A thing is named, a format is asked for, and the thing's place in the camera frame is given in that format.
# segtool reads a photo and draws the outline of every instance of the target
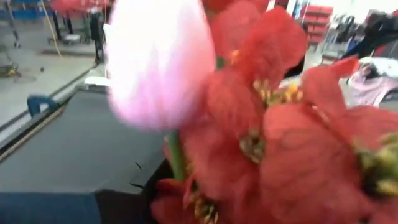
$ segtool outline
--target black conveyor belt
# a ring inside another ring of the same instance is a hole
[[[163,139],[121,124],[105,94],[77,91],[63,113],[0,163],[0,192],[137,194],[130,182],[144,185],[154,173]]]

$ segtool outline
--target pink tulip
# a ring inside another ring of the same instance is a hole
[[[117,0],[107,34],[109,101],[141,129],[174,129],[192,118],[215,53],[199,0]]]

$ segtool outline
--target yellow cable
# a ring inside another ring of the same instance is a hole
[[[48,22],[48,24],[49,24],[49,26],[50,26],[52,38],[54,39],[55,49],[57,50],[57,53],[58,53],[58,55],[60,56],[60,58],[63,58],[62,55],[61,55],[60,49],[58,48],[57,38],[56,38],[56,36],[55,36],[54,29],[52,28],[49,14],[47,13],[47,10],[46,10],[46,8],[45,8],[44,0],[40,0],[40,2],[42,3],[42,7],[43,7],[43,10],[44,10],[45,18],[47,19],[47,22]]]

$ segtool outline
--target flower bouquet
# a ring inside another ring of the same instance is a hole
[[[281,8],[260,13],[259,2],[204,1],[211,16],[196,0],[116,3],[111,106],[127,124],[174,129],[164,144],[174,177],[158,181],[152,216],[159,224],[398,223],[398,114],[346,107],[338,80],[356,57],[281,88],[307,36]]]

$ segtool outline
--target conveyor belt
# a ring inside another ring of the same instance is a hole
[[[63,113],[0,163],[0,192],[136,193],[129,182],[144,185],[153,174],[163,139],[121,124],[105,94],[77,91]]]

